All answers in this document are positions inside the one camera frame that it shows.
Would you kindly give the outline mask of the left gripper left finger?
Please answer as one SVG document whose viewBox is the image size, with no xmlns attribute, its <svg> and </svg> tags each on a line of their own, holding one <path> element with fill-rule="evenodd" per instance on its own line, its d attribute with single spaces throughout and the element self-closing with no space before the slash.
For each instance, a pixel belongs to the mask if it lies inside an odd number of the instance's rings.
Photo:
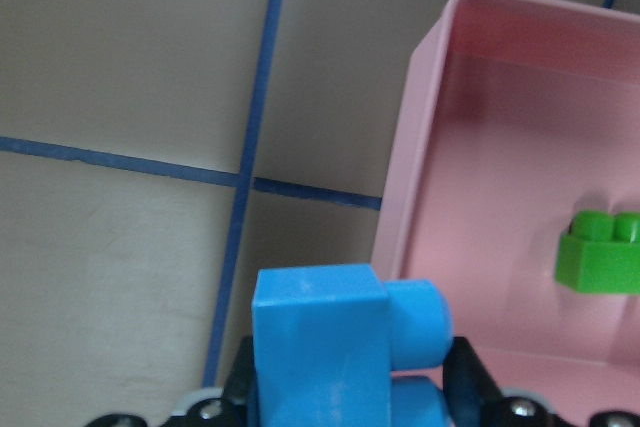
<svg viewBox="0 0 640 427">
<path fill-rule="evenodd" d="M 257 394 L 254 338 L 247 335 L 239 343 L 223 387 L 222 398 L 236 407 L 255 407 Z"/>
</svg>

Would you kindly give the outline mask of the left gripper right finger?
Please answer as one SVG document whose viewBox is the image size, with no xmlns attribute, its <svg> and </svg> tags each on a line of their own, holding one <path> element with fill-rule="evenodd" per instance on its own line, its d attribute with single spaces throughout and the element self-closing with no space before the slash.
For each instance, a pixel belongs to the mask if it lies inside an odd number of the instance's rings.
<svg viewBox="0 0 640 427">
<path fill-rule="evenodd" d="M 449 407 L 483 407 L 503 398 L 501 389 L 466 337 L 453 339 L 443 364 L 442 380 Z"/>
</svg>

